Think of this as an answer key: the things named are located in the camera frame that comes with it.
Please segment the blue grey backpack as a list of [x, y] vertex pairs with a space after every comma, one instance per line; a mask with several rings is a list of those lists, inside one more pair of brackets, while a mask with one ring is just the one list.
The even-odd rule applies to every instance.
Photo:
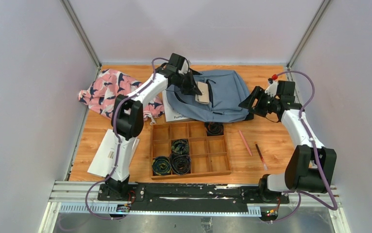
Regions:
[[249, 110], [239, 107], [250, 91], [234, 70], [206, 70], [194, 75], [195, 82], [208, 86], [209, 103], [202, 104], [195, 96], [185, 95], [174, 85], [165, 91], [168, 105], [179, 114], [202, 122], [234, 123], [254, 119]]

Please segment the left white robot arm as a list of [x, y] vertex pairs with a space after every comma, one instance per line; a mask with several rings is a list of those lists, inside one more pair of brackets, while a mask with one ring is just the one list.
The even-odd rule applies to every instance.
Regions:
[[153, 67], [152, 75], [146, 82], [128, 95], [119, 94], [115, 99], [111, 124], [115, 135], [115, 155], [111, 171], [104, 182], [116, 200], [124, 200], [129, 194], [129, 166], [133, 145], [143, 130], [143, 112], [159, 93], [170, 86], [176, 86], [182, 94], [201, 95], [189, 61], [176, 53], [159, 67]]

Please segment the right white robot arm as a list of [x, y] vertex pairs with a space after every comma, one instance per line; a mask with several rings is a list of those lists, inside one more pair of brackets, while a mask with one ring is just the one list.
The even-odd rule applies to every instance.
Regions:
[[240, 107], [260, 117], [275, 113], [287, 129], [294, 152], [284, 173], [266, 174], [259, 180], [258, 198], [271, 202], [279, 193], [301, 191], [328, 193], [337, 154], [326, 147], [307, 122], [305, 107], [295, 102], [295, 82], [270, 81], [268, 88], [256, 86]]

